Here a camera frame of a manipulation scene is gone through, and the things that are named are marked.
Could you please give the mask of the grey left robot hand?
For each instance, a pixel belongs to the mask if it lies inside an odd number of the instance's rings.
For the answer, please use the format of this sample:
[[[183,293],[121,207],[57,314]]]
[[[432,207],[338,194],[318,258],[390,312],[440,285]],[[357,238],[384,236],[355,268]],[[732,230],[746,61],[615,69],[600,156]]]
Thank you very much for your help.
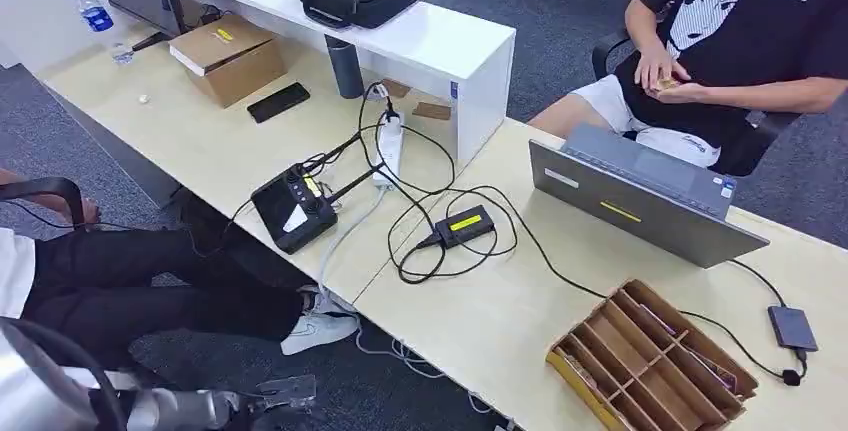
[[[226,430],[308,430],[317,416],[317,381],[311,374],[265,381],[236,395],[238,407]]]

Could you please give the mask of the person's right hand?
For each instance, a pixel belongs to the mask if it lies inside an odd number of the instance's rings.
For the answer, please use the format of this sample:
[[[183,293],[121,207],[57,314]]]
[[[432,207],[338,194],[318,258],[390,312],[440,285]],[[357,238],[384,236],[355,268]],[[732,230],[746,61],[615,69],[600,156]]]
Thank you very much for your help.
[[[657,92],[674,81],[691,79],[688,71],[667,51],[661,41],[654,39],[637,43],[640,58],[634,72],[634,82],[646,92]]]

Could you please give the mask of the person's left hand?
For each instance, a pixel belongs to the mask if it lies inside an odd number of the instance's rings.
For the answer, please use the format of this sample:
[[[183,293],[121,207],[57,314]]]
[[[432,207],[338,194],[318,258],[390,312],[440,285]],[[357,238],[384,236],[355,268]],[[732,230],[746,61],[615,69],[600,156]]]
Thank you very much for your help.
[[[661,90],[653,90],[651,96],[665,104],[699,103],[710,104],[710,89],[696,83],[683,83]]]

